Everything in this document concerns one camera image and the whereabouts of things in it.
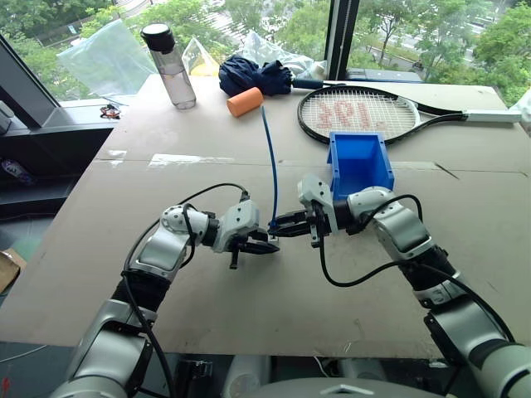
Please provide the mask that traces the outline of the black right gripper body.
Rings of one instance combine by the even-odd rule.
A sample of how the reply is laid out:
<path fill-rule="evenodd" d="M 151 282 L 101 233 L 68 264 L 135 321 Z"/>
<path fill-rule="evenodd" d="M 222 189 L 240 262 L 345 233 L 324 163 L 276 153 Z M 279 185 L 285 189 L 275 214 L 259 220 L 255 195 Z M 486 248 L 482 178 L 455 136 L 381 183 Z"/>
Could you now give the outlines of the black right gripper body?
<path fill-rule="evenodd" d="M 317 201 L 310 203 L 310 208 L 306 212 L 306 221 L 310 229 L 311 247 L 318 249 L 324 243 L 324 237 L 327 235 L 328 222 L 323 206 Z"/>

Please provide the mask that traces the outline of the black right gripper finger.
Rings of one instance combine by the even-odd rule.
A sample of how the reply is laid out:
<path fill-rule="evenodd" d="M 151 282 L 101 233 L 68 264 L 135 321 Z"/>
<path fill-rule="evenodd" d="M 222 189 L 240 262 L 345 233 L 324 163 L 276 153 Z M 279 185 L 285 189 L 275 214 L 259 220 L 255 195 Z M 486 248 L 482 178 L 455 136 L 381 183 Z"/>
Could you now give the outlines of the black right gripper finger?
<path fill-rule="evenodd" d="M 274 225 L 269 228 L 269 235 L 276 237 L 296 237 L 310 234 L 311 227 L 308 223 L 297 223 L 293 225 Z"/>
<path fill-rule="evenodd" d="M 306 222 L 306 210 L 290 211 L 276 217 L 277 225 L 294 225 Z"/>

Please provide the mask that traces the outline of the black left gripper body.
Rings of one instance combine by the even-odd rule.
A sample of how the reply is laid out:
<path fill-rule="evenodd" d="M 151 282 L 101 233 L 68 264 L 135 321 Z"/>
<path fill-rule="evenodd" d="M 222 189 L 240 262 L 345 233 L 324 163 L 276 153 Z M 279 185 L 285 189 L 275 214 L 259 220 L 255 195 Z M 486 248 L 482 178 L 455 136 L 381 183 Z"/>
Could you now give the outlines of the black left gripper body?
<path fill-rule="evenodd" d="M 254 232 L 247 233 L 246 235 L 235 235 L 230 239 L 229 242 L 229 252 L 231 253 L 231 262 L 229 264 L 229 269 L 238 268 L 238 259 L 239 254 L 256 254 L 255 243 L 252 241 Z"/>

